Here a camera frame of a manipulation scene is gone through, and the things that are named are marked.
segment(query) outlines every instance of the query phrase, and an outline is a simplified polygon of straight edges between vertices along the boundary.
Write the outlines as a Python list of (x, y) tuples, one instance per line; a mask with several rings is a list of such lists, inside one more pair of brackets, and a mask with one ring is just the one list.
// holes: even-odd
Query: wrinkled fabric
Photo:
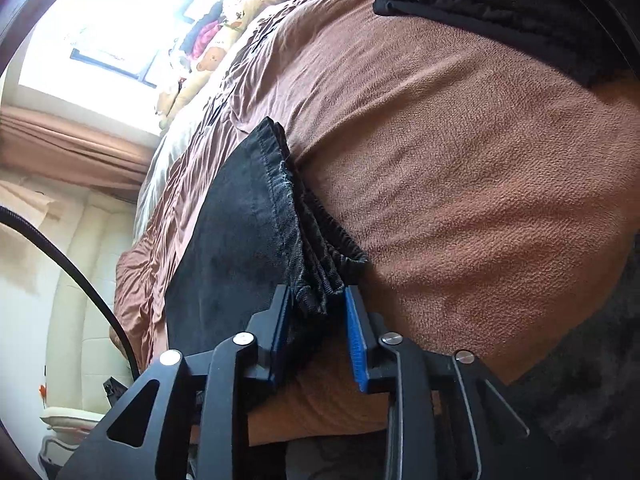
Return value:
[(144, 233), (148, 222), (153, 214), (158, 200), (166, 186), (168, 173), (174, 162), (187, 149), (191, 137), (201, 126), (204, 109), (210, 100), (218, 95), (223, 85), (226, 72), (236, 60), (239, 51), (247, 46), (260, 22), (268, 20), (269, 17), (278, 12), (283, 4), (269, 6), (258, 15), (244, 31), (242, 36), (231, 46), (222, 62), (211, 74), (211, 78), (206, 85), (196, 94), (196, 96), (178, 113), (171, 123), (167, 133), (160, 139), (160, 144), (156, 148), (151, 165), (146, 174), (145, 180), (140, 188), (138, 204), (136, 207), (136, 219), (134, 222), (133, 241), (137, 242)]
[[(622, 272), (640, 226), (639, 105), (636, 81), (589, 91), (497, 41), (376, 15), (371, 0), (292, 0), (234, 61), (121, 257), (116, 315), (143, 365), (167, 348), (164, 292), (210, 183), (269, 116), (369, 255), (367, 309), (425, 349), (470, 348), (513, 381)], [(375, 431), (386, 397), (358, 393), (335, 328), (249, 424), (254, 444)]]
[(283, 283), (294, 297), (284, 351), (302, 364), (344, 314), (345, 284), (354, 285), (366, 263), (306, 188), (282, 127), (265, 118), (229, 155), (202, 203), (164, 295), (169, 346), (183, 355), (213, 350), (267, 310)]

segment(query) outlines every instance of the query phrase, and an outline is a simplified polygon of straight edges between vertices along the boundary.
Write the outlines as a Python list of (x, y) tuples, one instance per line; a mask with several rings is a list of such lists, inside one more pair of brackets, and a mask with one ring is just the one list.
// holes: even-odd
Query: folded black clothing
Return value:
[(287, 354), (308, 357), (344, 315), (366, 254), (306, 188), (283, 128), (270, 118), (240, 143), (213, 179), (165, 296), (168, 342), (184, 355), (242, 332), (289, 285)]
[(421, 16), (500, 41), (583, 86), (627, 68), (578, 0), (375, 0), (373, 10), (381, 16)]

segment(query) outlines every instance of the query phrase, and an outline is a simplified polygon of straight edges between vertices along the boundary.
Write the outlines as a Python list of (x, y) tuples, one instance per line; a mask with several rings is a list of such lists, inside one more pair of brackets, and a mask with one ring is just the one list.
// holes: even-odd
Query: curtain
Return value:
[(0, 166), (136, 202), (153, 150), (55, 116), (0, 108)]

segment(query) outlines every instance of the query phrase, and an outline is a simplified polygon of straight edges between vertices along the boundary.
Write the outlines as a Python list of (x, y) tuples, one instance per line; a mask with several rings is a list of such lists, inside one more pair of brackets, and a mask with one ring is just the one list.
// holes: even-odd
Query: white wall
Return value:
[(4, 80), (6, 79), (6, 70), (0, 75), (0, 102), (2, 102), (2, 89), (4, 89)]
[[(0, 170), (0, 179), (58, 201), (40, 230), (63, 253), (82, 216), (88, 190)], [(47, 428), (43, 405), (47, 330), (60, 268), (28, 241), (0, 231), (0, 418), (16, 446), (44, 478), (37, 455)]]

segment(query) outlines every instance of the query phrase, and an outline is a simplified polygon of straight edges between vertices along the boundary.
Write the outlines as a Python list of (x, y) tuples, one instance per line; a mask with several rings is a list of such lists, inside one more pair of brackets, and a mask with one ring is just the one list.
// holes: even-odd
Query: bed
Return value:
[[(162, 140), (114, 311), (142, 368), (167, 349), (164, 292), (207, 189), (269, 116), (369, 253), (367, 308), (424, 348), (472, 349), (510, 383), (602, 307), (625, 267), (639, 105), (631, 79), (588, 91), (495, 41), (377, 16), (371, 0), (270, 7)], [(252, 411), (252, 444), (383, 429), (386, 398), (357, 393), (347, 355), (332, 333)]]

